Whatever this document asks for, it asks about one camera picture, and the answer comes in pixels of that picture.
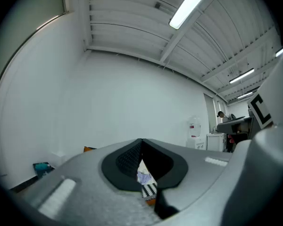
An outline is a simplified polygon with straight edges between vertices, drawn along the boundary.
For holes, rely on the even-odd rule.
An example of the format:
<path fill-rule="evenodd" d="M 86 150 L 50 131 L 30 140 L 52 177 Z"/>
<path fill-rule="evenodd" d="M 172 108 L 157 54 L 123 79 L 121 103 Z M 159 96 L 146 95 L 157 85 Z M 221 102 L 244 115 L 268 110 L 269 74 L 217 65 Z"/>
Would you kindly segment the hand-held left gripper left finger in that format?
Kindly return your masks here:
<path fill-rule="evenodd" d="M 78 154 L 31 185 L 13 202 L 38 226 L 152 226 L 161 221 L 141 191 L 123 191 L 103 175 L 104 158 L 129 140 Z"/>

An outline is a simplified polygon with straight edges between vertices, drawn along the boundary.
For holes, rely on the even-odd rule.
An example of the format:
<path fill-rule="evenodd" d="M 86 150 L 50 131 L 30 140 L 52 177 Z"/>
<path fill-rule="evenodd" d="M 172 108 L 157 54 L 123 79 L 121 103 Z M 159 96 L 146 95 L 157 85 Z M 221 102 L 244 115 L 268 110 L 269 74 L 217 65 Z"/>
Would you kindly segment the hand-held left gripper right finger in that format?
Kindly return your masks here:
<path fill-rule="evenodd" d="M 232 153 L 142 140 L 142 158 L 157 182 L 149 226 L 219 226 L 232 191 Z"/>

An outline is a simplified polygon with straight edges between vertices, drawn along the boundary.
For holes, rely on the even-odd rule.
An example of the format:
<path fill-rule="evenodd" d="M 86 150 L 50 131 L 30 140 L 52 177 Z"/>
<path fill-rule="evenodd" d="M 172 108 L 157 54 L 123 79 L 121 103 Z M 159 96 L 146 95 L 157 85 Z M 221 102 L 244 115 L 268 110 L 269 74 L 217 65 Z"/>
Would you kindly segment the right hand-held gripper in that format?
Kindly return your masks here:
<path fill-rule="evenodd" d="M 223 212 L 224 226 L 283 226 L 283 58 L 248 102 L 261 129 Z"/>

